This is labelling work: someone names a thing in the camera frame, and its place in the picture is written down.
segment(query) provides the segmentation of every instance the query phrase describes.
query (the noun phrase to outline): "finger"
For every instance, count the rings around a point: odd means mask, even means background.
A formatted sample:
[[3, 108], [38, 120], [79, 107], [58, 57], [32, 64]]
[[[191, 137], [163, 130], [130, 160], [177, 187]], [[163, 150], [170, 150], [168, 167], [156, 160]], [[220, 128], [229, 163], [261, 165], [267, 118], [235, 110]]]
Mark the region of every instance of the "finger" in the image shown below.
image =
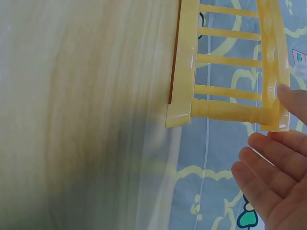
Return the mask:
[[287, 85], [278, 87], [277, 95], [284, 107], [297, 116], [304, 124], [307, 124], [307, 91], [291, 90]]
[[307, 172], [307, 158], [260, 133], [252, 134], [248, 144], [277, 168], [300, 182]]
[[243, 148], [239, 153], [240, 160], [281, 198], [286, 198], [297, 184], [291, 176], [268, 163], [251, 148]]
[[295, 130], [285, 133], [268, 133], [268, 137], [307, 157], [307, 135]]
[[282, 199], [258, 179], [243, 162], [235, 163], [231, 171], [243, 194], [266, 222]]

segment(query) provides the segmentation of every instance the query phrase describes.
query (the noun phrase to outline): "rack rung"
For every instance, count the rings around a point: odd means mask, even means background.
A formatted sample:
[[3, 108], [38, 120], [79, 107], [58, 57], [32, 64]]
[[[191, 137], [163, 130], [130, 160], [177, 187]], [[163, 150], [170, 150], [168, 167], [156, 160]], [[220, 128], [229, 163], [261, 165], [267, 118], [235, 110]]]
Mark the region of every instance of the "rack rung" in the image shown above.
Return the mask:
[[202, 62], [202, 63], [209, 63], [209, 64], [262, 68], [262, 61], [244, 59], [244, 58], [236, 58], [236, 57], [224, 57], [224, 56], [214, 56], [214, 55], [208, 55], [208, 54], [198, 54], [197, 61]]
[[258, 102], [261, 102], [262, 100], [262, 94], [260, 93], [247, 92], [244, 90], [236, 90], [236, 89], [229, 89], [229, 88], [208, 86], [208, 85], [195, 85], [194, 93], [214, 95], [214, 96], [234, 97], [234, 98], [241, 98]]
[[256, 33], [248, 33], [248, 32], [233, 31], [233, 30], [223, 30], [223, 29], [215, 29], [215, 28], [208, 28], [208, 27], [200, 27], [199, 34], [200, 35], [221, 36], [221, 37], [233, 37], [233, 38], [253, 40], [253, 41], [261, 40], [260, 34], [256, 34]]
[[222, 6], [212, 6], [212, 5], [203, 5], [200, 7], [201, 12], [212, 12], [212, 13], [225, 13], [237, 16], [245, 16], [251, 18], [258, 18], [257, 11], [246, 11], [241, 9], [222, 7]]

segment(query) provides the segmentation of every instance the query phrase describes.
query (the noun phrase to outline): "green cartoon shape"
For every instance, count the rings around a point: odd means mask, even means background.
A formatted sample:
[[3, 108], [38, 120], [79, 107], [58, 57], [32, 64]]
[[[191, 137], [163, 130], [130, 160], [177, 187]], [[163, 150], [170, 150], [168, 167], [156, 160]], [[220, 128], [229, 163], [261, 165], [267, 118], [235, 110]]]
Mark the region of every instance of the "green cartoon shape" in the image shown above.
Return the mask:
[[241, 229], [250, 229], [254, 228], [258, 225], [258, 215], [253, 208], [253, 206], [249, 203], [249, 201], [244, 197], [245, 205], [244, 211], [237, 219], [237, 225]]

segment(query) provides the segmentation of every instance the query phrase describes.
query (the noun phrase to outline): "light wood panel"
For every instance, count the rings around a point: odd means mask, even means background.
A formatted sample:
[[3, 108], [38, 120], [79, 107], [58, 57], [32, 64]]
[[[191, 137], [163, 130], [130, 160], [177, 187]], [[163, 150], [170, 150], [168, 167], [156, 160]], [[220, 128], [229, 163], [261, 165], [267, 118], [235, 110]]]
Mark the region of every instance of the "light wood panel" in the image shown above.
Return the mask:
[[177, 9], [0, 1], [0, 229], [167, 228]]

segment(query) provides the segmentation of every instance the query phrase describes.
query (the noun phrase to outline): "blue fabric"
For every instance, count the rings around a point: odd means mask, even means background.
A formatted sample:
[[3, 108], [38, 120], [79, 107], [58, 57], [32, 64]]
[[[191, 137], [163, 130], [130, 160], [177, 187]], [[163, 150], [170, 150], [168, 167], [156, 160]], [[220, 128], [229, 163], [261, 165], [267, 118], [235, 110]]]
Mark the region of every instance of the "blue fabric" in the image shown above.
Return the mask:
[[[257, 10], [256, 0], [201, 0], [201, 4]], [[307, 1], [280, 0], [280, 6], [288, 43], [291, 86], [306, 89], [306, 82], [295, 75], [294, 65], [298, 60], [293, 56], [293, 50], [303, 56], [307, 54]], [[205, 27], [259, 33], [258, 19], [205, 12], [203, 17]], [[259, 44], [256, 41], [202, 36], [199, 39], [199, 53], [260, 59]], [[233, 66], [198, 65], [196, 83], [261, 92], [261, 74], [257, 75], [260, 71]], [[197, 97], [230, 100], [207, 95]], [[251, 101], [237, 102], [259, 106]], [[306, 127], [293, 116], [291, 128], [307, 132]], [[259, 130], [259, 125], [204, 118], [193, 118], [189, 125], [183, 127], [169, 230], [234, 230], [240, 229], [236, 224], [239, 216], [254, 219], [250, 213], [244, 215], [248, 201], [243, 198], [230, 169], [238, 160], [240, 149], [246, 146], [248, 136]], [[257, 226], [247, 226], [246, 229], [248, 227], [251, 230], [263, 230], [264, 224], [259, 218]]]

